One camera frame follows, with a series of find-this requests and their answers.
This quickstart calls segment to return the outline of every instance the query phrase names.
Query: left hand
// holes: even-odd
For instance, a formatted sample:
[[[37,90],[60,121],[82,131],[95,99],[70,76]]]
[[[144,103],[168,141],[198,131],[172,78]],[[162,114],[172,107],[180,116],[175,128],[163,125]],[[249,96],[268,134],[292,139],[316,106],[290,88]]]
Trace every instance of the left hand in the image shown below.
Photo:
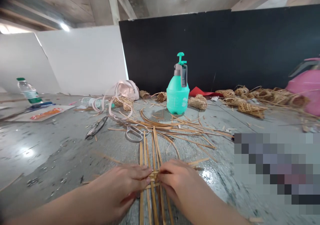
[[[107,171],[83,189],[87,224],[105,224],[121,218],[136,199],[136,192],[150,183],[146,166],[122,165]]]

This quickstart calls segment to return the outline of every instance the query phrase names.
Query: pink container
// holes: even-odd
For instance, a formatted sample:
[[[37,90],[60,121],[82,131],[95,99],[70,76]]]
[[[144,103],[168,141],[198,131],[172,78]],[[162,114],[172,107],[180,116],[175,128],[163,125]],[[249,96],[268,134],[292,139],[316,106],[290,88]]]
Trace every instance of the pink container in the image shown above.
[[[286,89],[292,93],[301,93],[310,99],[305,111],[315,116],[320,116],[320,58],[304,60],[298,68],[290,75],[295,76],[307,66],[312,70],[305,71],[289,81]]]

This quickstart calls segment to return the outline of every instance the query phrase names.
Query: wooden ceiling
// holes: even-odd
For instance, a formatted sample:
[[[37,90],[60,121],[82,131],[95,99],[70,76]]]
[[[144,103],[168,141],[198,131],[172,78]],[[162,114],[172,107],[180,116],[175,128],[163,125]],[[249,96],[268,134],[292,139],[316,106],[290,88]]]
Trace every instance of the wooden ceiling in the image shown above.
[[[34,30],[117,25],[120,20],[221,9],[318,4],[320,0],[3,0],[0,19]]]

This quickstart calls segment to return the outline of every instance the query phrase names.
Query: scissors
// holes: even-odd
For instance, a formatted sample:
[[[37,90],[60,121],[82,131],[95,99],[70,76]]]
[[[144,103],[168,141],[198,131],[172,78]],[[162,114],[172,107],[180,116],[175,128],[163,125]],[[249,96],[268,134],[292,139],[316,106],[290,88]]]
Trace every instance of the scissors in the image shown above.
[[[142,125],[142,124],[129,124],[129,123],[126,123],[126,122],[121,122],[124,126],[127,127],[127,131],[126,131],[126,137],[129,141],[131,142],[141,142],[143,140],[143,132],[141,130],[138,129],[138,127],[141,127],[142,129],[144,129],[146,131],[146,135],[149,134],[149,129],[145,126],[145,125]],[[136,137],[138,137],[137,140],[131,138],[129,136],[129,133],[132,133],[134,134]]]
[[[105,116],[103,118],[100,118],[94,125],[93,125],[93,128],[88,131],[88,133],[86,134],[86,138],[89,138],[89,137],[94,137],[94,135],[96,135],[98,133],[98,131],[101,130],[101,128],[103,128],[104,124],[106,123],[108,117]]]

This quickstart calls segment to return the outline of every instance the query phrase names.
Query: pixelated area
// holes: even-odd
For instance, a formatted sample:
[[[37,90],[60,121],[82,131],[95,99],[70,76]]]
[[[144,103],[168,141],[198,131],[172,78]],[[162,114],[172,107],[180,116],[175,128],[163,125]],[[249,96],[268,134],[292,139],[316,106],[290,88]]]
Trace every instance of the pixelated area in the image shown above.
[[[320,134],[235,134],[234,142],[234,164],[249,166],[248,184],[270,185],[265,194],[304,205],[303,214],[320,214]]]

